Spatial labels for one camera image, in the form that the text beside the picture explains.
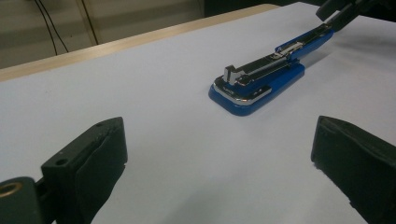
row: wooden table edge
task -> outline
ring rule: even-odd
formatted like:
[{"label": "wooden table edge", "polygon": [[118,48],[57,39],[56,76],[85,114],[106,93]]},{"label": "wooden table edge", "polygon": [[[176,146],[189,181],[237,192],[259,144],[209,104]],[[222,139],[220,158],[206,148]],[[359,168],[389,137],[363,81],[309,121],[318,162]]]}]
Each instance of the wooden table edge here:
[{"label": "wooden table edge", "polygon": [[120,40],[108,42],[102,45],[93,46],[86,49],[80,49],[30,63],[11,66],[8,68],[0,69],[0,82],[17,77],[29,76],[34,73],[62,67],[71,63],[78,63],[89,59],[98,58],[123,49],[128,49],[131,47],[147,44],[152,41],[164,39],[166,37],[184,34],[190,31],[221,24],[227,21],[238,20],[277,7],[278,6],[270,4],[248,7],[218,16],[203,18],[197,21],[189,21],[179,25],[144,33],[142,35],[134,35]]}]

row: cable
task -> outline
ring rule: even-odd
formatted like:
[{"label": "cable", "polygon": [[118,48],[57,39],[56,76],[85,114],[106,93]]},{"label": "cable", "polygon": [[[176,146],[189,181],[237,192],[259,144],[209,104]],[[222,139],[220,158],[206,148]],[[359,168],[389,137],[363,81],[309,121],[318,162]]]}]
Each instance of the cable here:
[{"label": "cable", "polygon": [[91,21],[90,14],[88,13],[87,7],[85,6],[85,1],[82,0],[81,3],[82,3],[82,6],[84,7],[85,15],[87,15],[88,24],[91,27],[93,38],[95,39],[95,43],[96,43],[96,45],[99,45],[98,37],[96,36],[96,32],[93,29],[93,24],[92,24],[92,21]]},{"label": "cable", "polygon": [[48,22],[47,22],[46,16],[44,15],[44,12],[43,12],[43,10],[41,9],[40,5],[38,4],[37,0],[35,0],[35,4],[37,5],[38,9],[40,10],[41,15],[43,16],[44,22],[45,22],[46,25],[47,25],[47,29],[48,29],[48,31],[49,31],[50,39],[52,40],[53,49],[55,50],[55,55],[58,55],[58,51],[56,50],[56,46],[55,46],[55,41],[53,40],[53,36],[52,36],[51,31],[50,31],[50,27],[49,27],[49,24],[48,24]]},{"label": "cable", "polygon": [[202,17],[205,17],[204,12],[202,11],[201,0],[197,0],[197,2],[198,2],[199,11],[201,12],[201,16],[202,16]]},{"label": "cable", "polygon": [[61,40],[62,44],[64,45],[64,49],[66,49],[66,52],[69,52],[69,50],[67,49],[66,45],[64,44],[64,41],[59,36],[58,31],[56,30],[55,25],[53,24],[52,18],[50,17],[50,14],[48,13],[46,7],[44,7],[44,4],[41,2],[41,0],[38,0],[38,2],[44,8],[44,11],[47,13],[47,16],[49,17],[49,21],[52,24],[53,30],[55,31],[55,34],[58,36],[59,40]]}]

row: blue stapler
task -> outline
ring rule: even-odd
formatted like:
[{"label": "blue stapler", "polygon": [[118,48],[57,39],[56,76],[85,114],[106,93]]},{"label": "blue stapler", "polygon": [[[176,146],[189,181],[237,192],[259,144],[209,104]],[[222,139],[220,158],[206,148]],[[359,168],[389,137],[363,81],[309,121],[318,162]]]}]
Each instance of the blue stapler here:
[{"label": "blue stapler", "polygon": [[300,58],[319,48],[333,34],[319,27],[275,48],[275,53],[239,68],[230,65],[215,79],[209,97],[237,116],[246,116],[279,95],[304,75]]},{"label": "blue stapler", "polygon": [[273,54],[239,68],[226,67],[224,75],[211,86],[210,98],[235,115],[253,113],[304,74],[301,57],[376,4],[396,7],[390,0],[327,0],[317,11],[322,21],[327,20],[325,23],[275,48]]}]

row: white tabletop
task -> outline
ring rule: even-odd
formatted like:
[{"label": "white tabletop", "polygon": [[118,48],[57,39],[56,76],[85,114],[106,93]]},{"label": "white tabletop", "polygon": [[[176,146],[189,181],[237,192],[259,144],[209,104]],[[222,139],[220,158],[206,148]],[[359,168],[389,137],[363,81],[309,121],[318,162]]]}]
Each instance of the white tabletop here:
[{"label": "white tabletop", "polygon": [[358,17],[248,117],[207,96],[225,66],[320,25],[316,10],[294,4],[0,82],[0,181],[38,180],[50,156],[122,116],[129,162],[95,224],[364,223],[310,152],[319,115],[396,145],[395,23]]}]

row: wall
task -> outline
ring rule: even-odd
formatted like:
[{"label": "wall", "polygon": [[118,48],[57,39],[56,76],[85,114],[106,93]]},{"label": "wall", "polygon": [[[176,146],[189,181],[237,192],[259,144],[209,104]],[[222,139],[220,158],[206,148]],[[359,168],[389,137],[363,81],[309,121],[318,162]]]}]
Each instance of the wall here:
[{"label": "wall", "polygon": [[[200,0],[41,0],[69,51],[202,18]],[[52,30],[58,54],[66,53]],[[0,0],[0,68],[55,55],[35,0]]]}]

